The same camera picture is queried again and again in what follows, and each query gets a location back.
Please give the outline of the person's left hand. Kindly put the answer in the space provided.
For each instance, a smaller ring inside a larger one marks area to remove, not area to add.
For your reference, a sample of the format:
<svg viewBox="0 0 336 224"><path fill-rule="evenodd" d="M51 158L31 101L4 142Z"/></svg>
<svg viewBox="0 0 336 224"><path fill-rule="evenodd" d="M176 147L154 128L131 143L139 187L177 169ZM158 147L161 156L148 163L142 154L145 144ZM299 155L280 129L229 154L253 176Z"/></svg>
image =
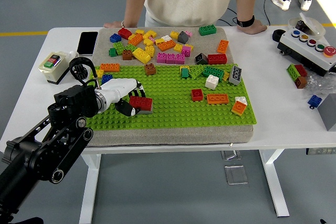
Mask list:
<svg viewBox="0 0 336 224"><path fill-rule="evenodd" d="M263 25L259 20L255 20L254 23L249 27L237 26L237 29L248 35L255 35L267 30L267 26Z"/></svg>

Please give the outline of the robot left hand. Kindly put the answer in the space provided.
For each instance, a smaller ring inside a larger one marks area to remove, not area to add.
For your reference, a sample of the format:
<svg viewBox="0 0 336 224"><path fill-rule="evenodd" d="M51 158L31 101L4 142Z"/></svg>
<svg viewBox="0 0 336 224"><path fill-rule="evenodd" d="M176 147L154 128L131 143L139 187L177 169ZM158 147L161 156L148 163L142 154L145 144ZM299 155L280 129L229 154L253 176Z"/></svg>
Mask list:
<svg viewBox="0 0 336 224"><path fill-rule="evenodd" d="M96 89L96 98L99 113L106 111L112 103L115 104L117 111L125 116L134 116L140 112L140 109L134 108L127 101L123 100L127 94L134 93L135 96L144 97L145 92L141 83L133 78L116 78L101 85Z"/></svg>

